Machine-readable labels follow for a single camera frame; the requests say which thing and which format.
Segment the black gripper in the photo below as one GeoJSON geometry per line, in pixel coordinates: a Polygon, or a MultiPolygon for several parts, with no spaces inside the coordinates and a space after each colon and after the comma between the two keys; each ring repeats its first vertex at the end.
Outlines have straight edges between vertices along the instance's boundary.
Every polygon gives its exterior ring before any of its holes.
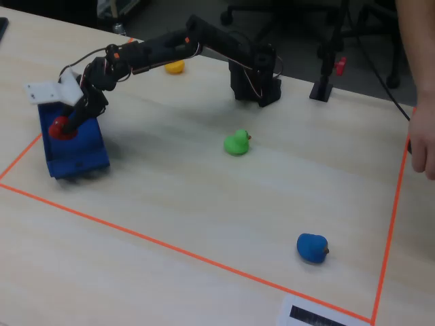
{"type": "Polygon", "coordinates": [[[62,128],[63,133],[74,133],[87,120],[101,115],[108,100],[104,92],[115,89],[118,82],[127,79],[132,72],[131,66],[125,61],[109,62],[106,58],[96,57],[86,66],[80,81],[84,93],[84,104],[78,109],[63,105],[60,115],[67,118],[62,128]]]}

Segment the person's hand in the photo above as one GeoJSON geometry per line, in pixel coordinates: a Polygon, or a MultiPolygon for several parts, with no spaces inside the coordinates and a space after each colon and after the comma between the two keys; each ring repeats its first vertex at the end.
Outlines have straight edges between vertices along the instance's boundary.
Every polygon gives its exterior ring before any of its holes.
{"type": "Polygon", "coordinates": [[[408,133],[414,171],[434,180],[434,100],[426,99],[417,104],[408,133]]]}

